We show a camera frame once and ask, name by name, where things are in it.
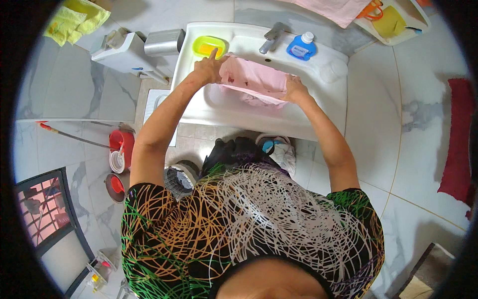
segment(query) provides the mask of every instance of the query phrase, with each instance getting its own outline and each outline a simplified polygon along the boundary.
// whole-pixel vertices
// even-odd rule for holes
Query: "chrome faucet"
[[[281,22],[277,22],[274,24],[272,29],[269,30],[266,34],[264,34],[264,37],[266,38],[266,42],[260,47],[259,52],[261,54],[266,54],[269,50],[273,51],[274,48],[273,46],[279,39],[279,36],[281,35],[282,32],[285,30],[285,25],[282,24]]]

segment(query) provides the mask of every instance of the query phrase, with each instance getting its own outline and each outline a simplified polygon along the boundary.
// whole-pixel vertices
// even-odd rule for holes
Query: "washbasin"
[[[200,60],[191,49],[194,40],[202,35],[211,35],[226,41],[228,52],[238,57],[300,76],[309,93],[343,134],[347,112],[347,79],[326,83],[320,79],[319,73],[320,67],[332,59],[342,59],[347,63],[348,57],[316,43],[317,54],[309,61],[295,59],[286,52],[288,44],[295,37],[290,33],[281,35],[274,51],[260,54],[259,48],[265,41],[264,34],[269,30],[266,27],[237,23],[189,23],[176,64],[172,89],[193,71],[194,62]],[[239,91],[208,84],[193,96],[181,122],[230,126],[316,140],[310,122],[297,105],[289,103],[282,109],[255,107],[240,100],[240,95]]]

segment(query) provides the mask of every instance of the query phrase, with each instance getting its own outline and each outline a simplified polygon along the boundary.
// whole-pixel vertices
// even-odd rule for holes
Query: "soap dish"
[[[193,42],[193,53],[199,57],[209,57],[214,48],[217,48],[216,59],[220,59],[226,53],[226,43],[216,37],[203,35]]]

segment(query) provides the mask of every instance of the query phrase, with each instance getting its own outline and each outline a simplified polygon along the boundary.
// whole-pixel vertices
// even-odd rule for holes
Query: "yellow soap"
[[[216,46],[212,46],[210,44],[202,44],[199,46],[199,50],[198,52],[203,54],[203,55],[211,55],[211,52],[212,50],[214,50],[214,48],[217,48],[217,53],[216,53],[216,56],[221,56],[222,54],[222,48],[218,48]]]

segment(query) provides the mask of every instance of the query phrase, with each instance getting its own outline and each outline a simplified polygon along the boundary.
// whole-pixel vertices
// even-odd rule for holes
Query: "black window frame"
[[[34,250],[35,250],[35,255],[38,259],[38,261],[41,261],[42,256],[50,249],[52,248],[58,241],[63,239],[66,235],[68,235],[70,232],[75,231],[75,234],[80,241],[81,247],[85,251],[85,254],[88,257],[88,262],[93,262],[95,260],[95,255],[93,254],[93,251],[91,250],[85,235],[83,234],[83,231],[81,230],[80,223],[78,221],[78,218],[76,217],[76,212],[75,208],[73,207],[73,202],[71,201],[71,195],[70,195],[70,189],[68,187],[68,180],[66,178],[66,167],[61,167],[58,169],[54,169],[42,174],[39,174],[37,176],[28,178],[26,180],[23,180],[19,183],[16,184],[16,201],[20,203],[18,200],[18,192],[24,191],[26,189],[29,189],[30,187],[33,187],[35,185],[41,184],[42,182],[45,182],[46,180],[52,179],[52,178],[58,178],[58,182],[60,185],[60,191],[63,196],[63,201],[65,203],[65,211],[68,214],[68,217],[70,219],[70,223],[65,224],[63,227],[57,229],[55,232],[53,232],[51,235],[46,237],[41,243],[39,243],[36,247],[33,245]],[[24,232],[28,235],[28,237],[31,240],[30,233],[28,232],[28,228],[26,223],[24,222],[24,215],[25,213],[22,212],[19,209],[20,213],[20,218],[23,219],[23,227],[24,227]],[[85,267],[83,271],[76,277],[76,279],[72,282],[68,290],[65,292],[65,296],[69,298],[73,292],[78,288],[80,283],[83,281],[83,279],[88,275],[89,270]]]

